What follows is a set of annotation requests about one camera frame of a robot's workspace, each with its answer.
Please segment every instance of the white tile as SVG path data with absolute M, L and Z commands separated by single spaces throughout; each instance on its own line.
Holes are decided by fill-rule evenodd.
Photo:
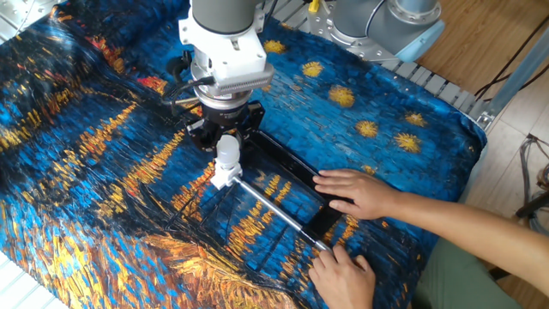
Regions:
M 31 309 L 41 308 L 50 300 L 53 301 L 55 296 L 42 286 L 38 286 L 28 297 L 19 304 L 16 309 Z
M 23 274 L 23 276 L 12 282 L 7 289 L 0 292 L 0 304 L 3 308 L 14 308 L 38 286 L 39 284 L 29 274 Z

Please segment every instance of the finger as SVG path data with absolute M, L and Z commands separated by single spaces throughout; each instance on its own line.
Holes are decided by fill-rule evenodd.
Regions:
M 338 169 L 338 170 L 331 170 L 331 171 L 320 171 L 319 172 L 324 177 L 354 177 L 357 175 L 357 173 L 360 173 L 358 171 L 352 170 L 352 169 Z
M 317 271 L 313 268 L 309 270 L 309 277 L 314 285 L 317 285 L 317 282 L 320 280 L 320 276 L 318 275 Z
M 321 251 L 318 257 L 322 260 L 327 270 L 331 270 L 337 265 L 334 256 L 326 250 Z
M 318 274 L 322 274 L 326 270 L 323 261 L 319 257 L 312 260 L 312 267 Z
M 353 264 L 351 257 L 349 257 L 342 245 L 336 245 L 334 247 L 334 256 L 339 264 Z
M 339 210 L 342 213 L 359 216 L 360 207 L 349 202 L 341 200 L 333 200 L 329 203 L 329 207 Z
M 331 194 L 338 197 L 349 197 L 351 187 L 349 185 L 316 185 L 315 190 L 321 193 Z
M 353 179 L 343 177 L 322 177 L 315 176 L 312 178 L 319 185 L 352 185 Z
M 363 271 L 367 272 L 370 270 L 370 265 L 368 264 L 368 261 L 366 261 L 365 257 L 357 256 L 354 261 Z

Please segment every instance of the white surface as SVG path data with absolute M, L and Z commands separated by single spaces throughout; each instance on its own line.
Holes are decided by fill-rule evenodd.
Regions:
M 50 13 L 61 0 L 0 0 L 0 44 Z
M 240 143 L 231 135 L 225 134 L 216 145 L 217 158 L 215 158 L 215 174 L 211 183 L 221 190 L 231 186 L 235 176 L 242 176 L 240 160 Z
M 193 16 L 192 7 L 189 9 L 189 16 Z M 267 54 L 257 38 L 257 29 L 262 29 L 262 21 L 255 18 L 245 33 L 219 35 L 204 29 L 191 17 L 179 21 L 179 38 L 183 45 L 192 44 L 208 55 L 212 62 L 208 73 L 216 81 L 224 81 L 265 71 Z M 238 42 L 238 49 L 234 47 L 234 41 Z
M 0 308 L 68 309 L 46 288 L 0 252 Z

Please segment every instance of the metal bracket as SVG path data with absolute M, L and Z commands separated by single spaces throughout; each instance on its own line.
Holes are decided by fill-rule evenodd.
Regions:
M 364 60 L 371 62 L 399 61 L 395 55 L 382 48 L 373 39 L 366 36 L 363 38 L 349 37 L 339 31 L 334 25 L 332 14 L 336 3 L 329 1 L 326 4 L 326 7 L 321 5 L 316 13 L 309 11 L 307 21 L 311 25 L 311 33 L 336 43 Z
M 496 117 L 489 115 L 487 112 L 482 112 L 477 119 L 477 124 L 482 130 L 488 131 L 488 128 L 490 128 L 495 119 Z

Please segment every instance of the yellow star pattern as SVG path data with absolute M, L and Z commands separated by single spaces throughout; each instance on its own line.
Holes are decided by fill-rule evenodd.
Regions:
M 359 121 L 354 128 L 364 137 L 376 137 L 377 136 L 377 124 L 372 121 Z
M 362 169 L 364 169 L 364 171 L 370 176 L 376 174 L 376 170 L 371 168 L 371 166 L 362 166 Z
M 286 47 L 280 41 L 275 40 L 268 40 L 263 45 L 263 48 L 267 53 L 275 52 L 279 55 L 286 51 Z
M 398 147 L 403 148 L 409 153 L 417 154 L 421 151 L 421 148 L 419 147 L 421 141 L 414 135 L 399 133 L 395 137 L 395 140 L 398 143 Z
M 313 61 L 303 66 L 303 74 L 308 77 L 317 77 L 323 69 L 324 67 L 318 61 Z
M 329 98 L 341 105 L 341 107 L 351 107 L 354 104 L 353 91 L 342 86 L 334 86 L 329 90 Z
M 406 116 L 406 121 L 408 121 L 408 123 L 410 124 L 417 125 L 422 128 L 427 124 L 427 122 L 423 119 L 423 116 L 421 116 L 421 114 L 418 112 L 410 112 Z

